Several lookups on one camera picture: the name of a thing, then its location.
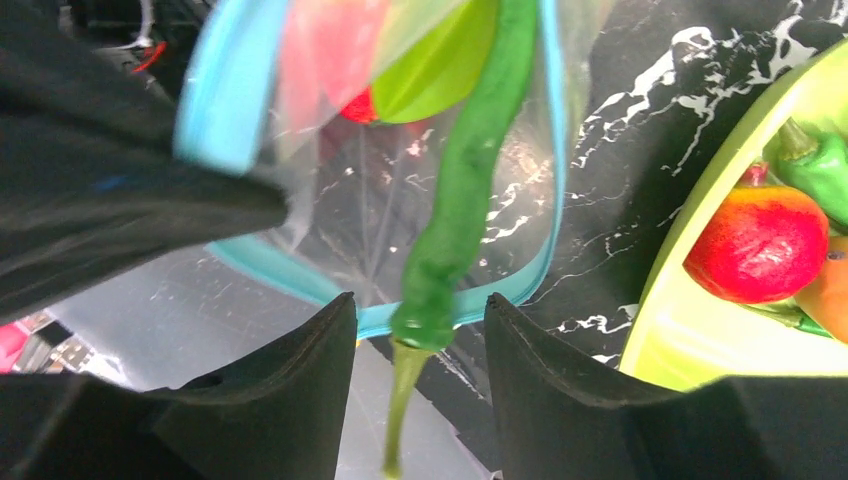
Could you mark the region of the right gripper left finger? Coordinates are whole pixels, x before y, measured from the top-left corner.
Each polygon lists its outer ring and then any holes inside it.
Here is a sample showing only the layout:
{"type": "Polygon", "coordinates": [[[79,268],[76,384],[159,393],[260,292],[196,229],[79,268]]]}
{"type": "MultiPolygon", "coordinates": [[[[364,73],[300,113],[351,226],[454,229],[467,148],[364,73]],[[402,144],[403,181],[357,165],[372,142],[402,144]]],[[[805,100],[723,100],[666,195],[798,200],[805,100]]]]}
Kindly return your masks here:
{"type": "Polygon", "coordinates": [[[300,327],[178,390],[84,374],[1,379],[5,479],[331,479],[352,376],[344,293],[300,327]]]}

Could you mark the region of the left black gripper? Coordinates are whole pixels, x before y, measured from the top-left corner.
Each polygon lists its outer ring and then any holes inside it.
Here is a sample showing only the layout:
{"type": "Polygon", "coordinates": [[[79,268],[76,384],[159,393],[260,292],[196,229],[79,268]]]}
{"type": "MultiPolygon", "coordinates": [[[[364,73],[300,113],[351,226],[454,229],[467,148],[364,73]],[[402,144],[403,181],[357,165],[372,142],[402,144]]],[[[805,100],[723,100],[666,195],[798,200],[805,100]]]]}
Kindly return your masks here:
{"type": "Polygon", "coordinates": [[[25,1],[1,5],[1,321],[264,230],[284,192],[170,151],[173,106],[25,1]]]}

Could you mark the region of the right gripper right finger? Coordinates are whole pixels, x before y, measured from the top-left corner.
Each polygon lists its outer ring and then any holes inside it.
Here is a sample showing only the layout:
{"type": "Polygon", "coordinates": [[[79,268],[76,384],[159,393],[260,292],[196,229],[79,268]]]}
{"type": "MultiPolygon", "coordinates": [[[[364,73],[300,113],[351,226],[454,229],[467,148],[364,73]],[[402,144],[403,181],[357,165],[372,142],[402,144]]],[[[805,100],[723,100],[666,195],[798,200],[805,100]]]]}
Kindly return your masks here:
{"type": "Polygon", "coordinates": [[[847,382],[731,376],[687,393],[606,366],[503,296],[484,317],[507,479],[843,479],[847,382]]]}

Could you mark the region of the green toy bean pod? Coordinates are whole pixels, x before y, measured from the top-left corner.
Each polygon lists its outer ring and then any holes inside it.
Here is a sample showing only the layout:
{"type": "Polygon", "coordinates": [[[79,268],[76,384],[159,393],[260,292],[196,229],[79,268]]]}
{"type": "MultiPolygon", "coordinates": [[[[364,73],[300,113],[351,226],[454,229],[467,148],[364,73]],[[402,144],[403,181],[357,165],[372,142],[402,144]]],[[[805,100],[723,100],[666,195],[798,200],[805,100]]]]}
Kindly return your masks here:
{"type": "Polygon", "coordinates": [[[454,291],[485,232],[500,148],[534,69],[538,8],[498,5],[493,46],[448,136],[430,219],[411,249],[402,300],[390,318],[394,380],[382,473],[402,476],[401,436],[411,394],[428,359],[454,339],[454,291]]]}

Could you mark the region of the red toy apple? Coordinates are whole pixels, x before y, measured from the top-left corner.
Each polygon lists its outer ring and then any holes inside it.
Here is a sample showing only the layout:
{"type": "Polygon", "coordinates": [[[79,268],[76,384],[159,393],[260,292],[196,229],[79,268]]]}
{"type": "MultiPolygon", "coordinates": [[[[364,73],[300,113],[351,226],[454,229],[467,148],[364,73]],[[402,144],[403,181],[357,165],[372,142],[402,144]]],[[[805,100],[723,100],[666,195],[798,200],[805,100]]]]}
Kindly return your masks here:
{"type": "Polygon", "coordinates": [[[824,265],[829,221],[801,190],[768,182],[752,163],[721,202],[683,261],[711,295],[737,304],[786,300],[824,265]]]}

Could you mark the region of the red toy strawberry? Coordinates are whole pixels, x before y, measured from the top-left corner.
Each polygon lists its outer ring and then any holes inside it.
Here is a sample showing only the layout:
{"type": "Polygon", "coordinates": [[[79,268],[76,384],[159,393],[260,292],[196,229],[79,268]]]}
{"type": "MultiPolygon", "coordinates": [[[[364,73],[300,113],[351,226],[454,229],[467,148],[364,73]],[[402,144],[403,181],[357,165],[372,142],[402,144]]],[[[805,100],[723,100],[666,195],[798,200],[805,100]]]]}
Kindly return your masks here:
{"type": "Polygon", "coordinates": [[[305,132],[337,114],[359,124],[378,115],[370,78],[388,1],[296,1],[278,54],[276,108],[284,130],[305,132]]]}

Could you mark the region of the brown orange toy potato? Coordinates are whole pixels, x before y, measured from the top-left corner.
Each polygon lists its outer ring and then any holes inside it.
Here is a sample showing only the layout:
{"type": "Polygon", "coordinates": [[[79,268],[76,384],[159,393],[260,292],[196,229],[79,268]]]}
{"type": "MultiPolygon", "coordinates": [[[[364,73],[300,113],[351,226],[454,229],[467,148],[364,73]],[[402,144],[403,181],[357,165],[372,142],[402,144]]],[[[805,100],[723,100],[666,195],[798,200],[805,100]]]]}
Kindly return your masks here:
{"type": "Polygon", "coordinates": [[[847,343],[847,237],[834,236],[819,275],[794,296],[798,329],[847,343]]]}

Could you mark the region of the clear zip top bag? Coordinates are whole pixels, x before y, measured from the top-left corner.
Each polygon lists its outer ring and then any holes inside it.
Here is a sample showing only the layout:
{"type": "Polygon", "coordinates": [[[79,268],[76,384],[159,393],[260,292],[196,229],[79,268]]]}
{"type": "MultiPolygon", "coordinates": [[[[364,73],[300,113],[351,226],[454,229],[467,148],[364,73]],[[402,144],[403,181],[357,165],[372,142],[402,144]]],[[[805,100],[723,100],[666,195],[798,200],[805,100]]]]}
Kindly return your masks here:
{"type": "MultiPolygon", "coordinates": [[[[352,292],[360,338],[381,336],[425,227],[459,103],[411,123],[337,114],[301,133],[276,108],[278,54],[296,1],[221,1],[201,29],[178,106],[174,149],[221,172],[280,186],[287,220],[212,242],[227,266],[303,301],[352,292]]],[[[467,1],[388,1],[372,83],[467,1]]],[[[588,57],[609,1],[542,1],[535,69],[493,176],[486,230],[459,280],[454,320],[479,321],[488,296],[520,303],[540,287],[561,228],[567,163],[587,103],[588,57]]]]}

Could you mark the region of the green toy leaf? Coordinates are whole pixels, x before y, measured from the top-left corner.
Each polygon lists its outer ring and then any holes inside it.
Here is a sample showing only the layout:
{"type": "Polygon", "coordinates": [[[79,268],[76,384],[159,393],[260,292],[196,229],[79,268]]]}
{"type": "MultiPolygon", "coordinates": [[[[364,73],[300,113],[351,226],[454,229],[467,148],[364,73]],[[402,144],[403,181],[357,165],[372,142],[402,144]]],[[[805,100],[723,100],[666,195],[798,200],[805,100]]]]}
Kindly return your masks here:
{"type": "Polygon", "coordinates": [[[465,2],[378,76],[371,85],[378,120],[416,122],[464,100],[493,45],[499,5],[465,2]]]}

